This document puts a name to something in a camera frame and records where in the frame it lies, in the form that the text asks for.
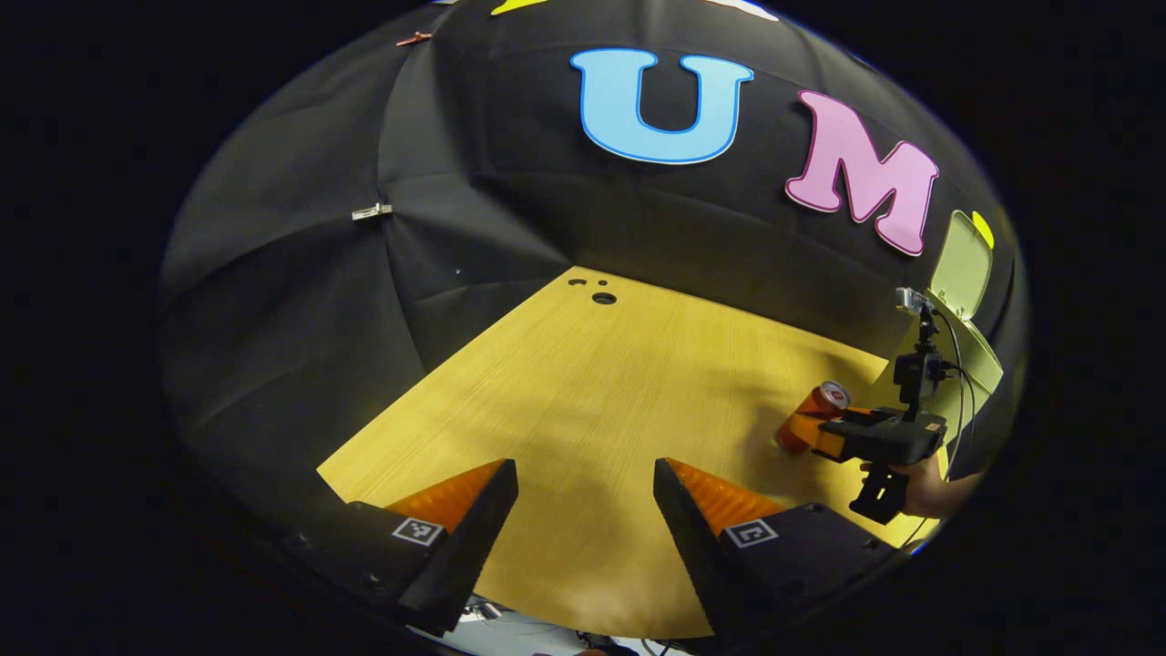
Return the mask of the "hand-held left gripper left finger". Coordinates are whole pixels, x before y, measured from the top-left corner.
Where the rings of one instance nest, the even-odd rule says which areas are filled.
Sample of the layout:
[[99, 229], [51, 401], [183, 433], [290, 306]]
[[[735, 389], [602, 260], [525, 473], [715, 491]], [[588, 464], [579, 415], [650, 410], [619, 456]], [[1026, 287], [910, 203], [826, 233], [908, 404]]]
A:
[[498, 458], [387, 506], [333, 496], [282, 546], [359, 611], [440, 636], [458, 626], [517, 496], [517, 461]]

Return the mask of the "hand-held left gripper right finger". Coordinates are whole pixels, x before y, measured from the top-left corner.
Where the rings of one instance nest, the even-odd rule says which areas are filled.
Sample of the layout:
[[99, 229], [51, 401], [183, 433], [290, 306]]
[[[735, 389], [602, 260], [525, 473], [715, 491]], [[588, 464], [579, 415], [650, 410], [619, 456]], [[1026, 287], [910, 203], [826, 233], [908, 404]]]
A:
[[676, 458], [654, 463], [652, 494], [721, 642], [803, 621], [906, 557], [826, 505], [784, 507]]

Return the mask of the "red pop can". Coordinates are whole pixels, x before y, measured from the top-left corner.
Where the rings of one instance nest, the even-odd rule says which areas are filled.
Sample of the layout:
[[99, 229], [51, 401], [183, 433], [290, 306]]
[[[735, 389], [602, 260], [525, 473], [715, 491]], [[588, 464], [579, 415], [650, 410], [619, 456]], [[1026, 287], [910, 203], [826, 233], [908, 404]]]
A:
[[[845, 389], [844, 386], [833, 381], [833, 379], [827, 379], [827, 381], [814, 386], [812, 392], [805, 395], [805, 398], [795, 408], [791, 415], [794, 414], [808, 414], [815, 416], [824, 416], [824, 418], [834, 418], [834, 416], [841, 416], [851, 405], [850, 392]], [[777, 443], [788, 451], [788, 418], [791, 415], [784, 419], [782, 426], [778, 429]]]

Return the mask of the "green desktop garbage bin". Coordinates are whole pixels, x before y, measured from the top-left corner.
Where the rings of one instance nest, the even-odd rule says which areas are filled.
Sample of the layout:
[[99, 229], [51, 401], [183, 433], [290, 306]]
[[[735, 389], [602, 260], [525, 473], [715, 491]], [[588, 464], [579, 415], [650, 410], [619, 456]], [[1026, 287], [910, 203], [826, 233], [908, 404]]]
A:
[[972, 424], [975, 414], [997, 390], [1004, 365], [988, 344], [974, 315], [986, 299], [988, 278], [995, 264], [995, 241], [977, 212], [951, 213], [936, 270], [927, 287], [916, 290], [927, 302], [930, 341], [937, 350], [940, 382], [923, 386], [920, 416], [941, 416], [946, 423], [944, 447]]

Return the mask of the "wooden desktop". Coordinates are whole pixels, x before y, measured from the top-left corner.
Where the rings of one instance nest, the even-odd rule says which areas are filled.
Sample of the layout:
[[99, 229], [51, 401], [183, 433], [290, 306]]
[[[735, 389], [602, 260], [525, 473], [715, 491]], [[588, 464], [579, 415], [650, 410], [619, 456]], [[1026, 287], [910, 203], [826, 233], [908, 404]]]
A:
[[799, 327], [574, 267], [403, 392], [318, 474], [345, 501], [384, 507], [513, 458], [519, 496], [477, 594], [571, 630], [704, 639], [711, 626], [652, 494], [655, 461], [847, 514], [858, 465], [791, 454], [774, 437], [813, 386], [861, 394], [884, 366]]

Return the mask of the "black backdrop cloth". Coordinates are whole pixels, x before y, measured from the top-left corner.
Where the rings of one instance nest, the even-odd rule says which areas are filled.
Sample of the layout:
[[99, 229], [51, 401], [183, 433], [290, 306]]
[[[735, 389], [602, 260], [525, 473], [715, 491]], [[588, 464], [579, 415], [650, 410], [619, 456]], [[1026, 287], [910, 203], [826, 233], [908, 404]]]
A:
[[[1032, 333], [999, 192], [885, 72], [789, 16], [709, 0], [431, 3], [312, 64], [194, 182], [159, 271], [175, 433], [286, 530], [316, 467], [574, 264], [892, 357], [898, 285], [954, 211], [995, 264], [974, 323], [1004, 365], [956, 473], [1007, 437]], [[415, 31], [431, 40], [396, 48]], [[375, 203], [391, 216], [353, 221]]]

